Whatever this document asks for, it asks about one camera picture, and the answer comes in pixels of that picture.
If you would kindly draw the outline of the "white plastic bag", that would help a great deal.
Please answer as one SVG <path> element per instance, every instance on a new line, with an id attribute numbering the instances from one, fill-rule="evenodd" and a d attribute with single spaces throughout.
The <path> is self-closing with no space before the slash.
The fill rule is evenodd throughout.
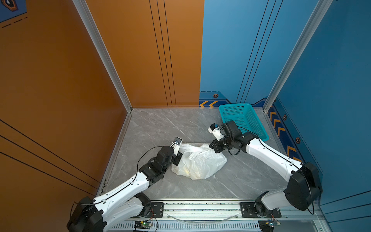
<path id="1" fill-rule="evenodd" d="M 178 165 L 172 165 L 173 173 L 192 180 L 202 180 L 213 176 L 226 163 L 222 153 L 216 153 L 208 144 L 185 143 L 180 146 L 182 158 Z"/>

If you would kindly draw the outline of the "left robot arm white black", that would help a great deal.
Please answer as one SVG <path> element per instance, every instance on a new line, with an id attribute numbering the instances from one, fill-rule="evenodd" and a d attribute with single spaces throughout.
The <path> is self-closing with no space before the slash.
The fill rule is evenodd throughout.
<path id="1" fill-rule="evenodd" d="M 144 191 L 163 179 L 172 165 L 179 164 L 182 158 L 179 149 L 175 143 L 161 147 L 156 157 L 123 184 L 94 199 L 81 199 L 71 213 L 68 231 L 107 232 L 124 220 L 149 215 L 152 202 Z"/>

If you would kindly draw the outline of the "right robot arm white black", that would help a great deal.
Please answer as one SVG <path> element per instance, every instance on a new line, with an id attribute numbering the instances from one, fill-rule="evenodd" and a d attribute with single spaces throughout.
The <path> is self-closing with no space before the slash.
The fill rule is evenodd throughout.
<path id="1" fill-rule="evenodd" d="M 215 137 L 210 148 L 216 153 L 235 148 L 258 158 L 287 182 L 285 189 L 266 191 L 255 200 L 254 208 L 259 217 L 266 217 L 273 210 L 285 206 L 293 206 L 305 211 L 322 194 L 319 170 L 312 163 L 303 164 L 283 155 L 251 132 L 241 133 L 237 130 L 224 135 L 220 130 L 215 129 L 210 130 L 210 133 Z"/>

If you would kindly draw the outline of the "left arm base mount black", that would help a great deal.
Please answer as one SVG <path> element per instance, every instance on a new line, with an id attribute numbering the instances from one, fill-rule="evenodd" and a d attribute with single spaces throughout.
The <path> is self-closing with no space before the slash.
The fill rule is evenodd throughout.
<path id="1" fill-rule="evenodd" d="M 164 213 L 164 203 L 163 202 L 152 202 L 151 205 L 146 205 L 143 207 L 138 217 L 150 218 L 154 216 L 155 218 L 163 218 L 163 213 Z"/>

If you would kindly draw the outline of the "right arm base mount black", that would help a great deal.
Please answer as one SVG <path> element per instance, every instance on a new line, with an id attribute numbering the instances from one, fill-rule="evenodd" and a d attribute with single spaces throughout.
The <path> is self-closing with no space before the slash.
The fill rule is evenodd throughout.
<path id="1" fill-rule="evenodd" d="M 268 210 L 263 204 L 255 202 L 241 202 L 240 211 L 243 218 L 281 218 L 279 208 Z"/>

